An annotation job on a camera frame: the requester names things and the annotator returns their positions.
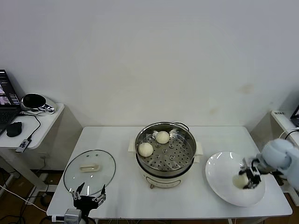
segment small white desk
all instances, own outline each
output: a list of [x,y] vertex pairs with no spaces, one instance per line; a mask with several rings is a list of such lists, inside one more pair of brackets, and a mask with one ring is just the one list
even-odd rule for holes
[[[254,156],[258,149],[244,127],[191,127],[203,147],[200,163],[194,163],[189,176],[170,189],[154,188],[142,178],[135,155],[128,153],[130,139],[142,127],[85,127],[71,155],[101,149],[115,159],[116,172],[107,186],[107,199],[90,217],[95,219],[229,219],[240,217],[287,216],[292,209],[271,175],[265,177],[266,193],[255,206],[231,205],[210,188],[205,175],[207,159],[221,151]],[[48,215],[64,215],[73,208],[72,196],[65,189],[63,177],[47,210]]]
[[[296,127],[290,119],[293,112],[294,111],[289,110],[279,110],[271,112],[272,117],[276,120],[282,130],[286,131],[282,138],[284,138],[291,131],[294,131],[292,130],[292,128]],[[293,132],[289,135],[287,140],[292,141],[297,147],[299,147],[299,132]],[[295,205],[299,206],[299,195],[287,181],[284,181],[284,185],[281,186],[281,189],[284,193],[289,193]]]
[[[40,128],[33,134],[32,141],[28,145],[26,150],[31,150],[39,147],[44,137],[47,135],[48,131],[51,129],[59,115],[64,109],[63,104],[57,104],[58,110],[49,116],[37,116],[38,120],[41,122]],[[35,193],[32,192],[31,195],[34,196],[39,191],[45,191],[47,185],[39,179],[21,160],[18,159],[15,153],[15,149],[22,143],[22,141],[38,127],[37,120],[32,116],[21,116],[16,117],[13,122],[22,122],[22,133],[15,137],[8,137],[6,131],[0,135],[0,156],[15,170],[17,170],[21,175],[23,175],[27,180],[36,186],[34,188]],[[55,191],[55,186],[49,186],[48,191]]]

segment laptop keyboard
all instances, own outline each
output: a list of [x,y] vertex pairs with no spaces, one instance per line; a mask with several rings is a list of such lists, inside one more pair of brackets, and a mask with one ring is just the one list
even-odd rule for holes
[[1,125],[6,124],[15,115],[16,115],[16,112],[13,112],[13,111],[0,112],[0,124]]

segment white wall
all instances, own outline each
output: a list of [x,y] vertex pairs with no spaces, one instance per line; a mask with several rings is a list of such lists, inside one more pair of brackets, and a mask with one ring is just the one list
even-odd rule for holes
[[299,79],[299,2],[0,1],[0,67],[82,126],[245,125]]

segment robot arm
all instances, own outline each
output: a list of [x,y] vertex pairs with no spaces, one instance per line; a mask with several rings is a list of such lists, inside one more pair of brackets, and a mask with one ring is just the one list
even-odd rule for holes
[[276,170],[285,175],[290,185],[299,190],[299,150],[287,140],[270,141],[256,158],[244,159],[238,181],[245,183],[241,188],[253,189],[260,183],[260,175]]

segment white bun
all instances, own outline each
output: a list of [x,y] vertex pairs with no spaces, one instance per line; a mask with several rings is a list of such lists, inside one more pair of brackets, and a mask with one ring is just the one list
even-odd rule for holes
[[170,139],[170,135],[164,131],[158,132],[158,134],[156,135],[156,140],[160,144],[165,144],[169,142],[169,139]]
[[151,144],[147,142],[140,144],[138,147],[138,153],[143,157],[148,157],[152,155],[153,151],[154,151],[153,146],[151,146]]

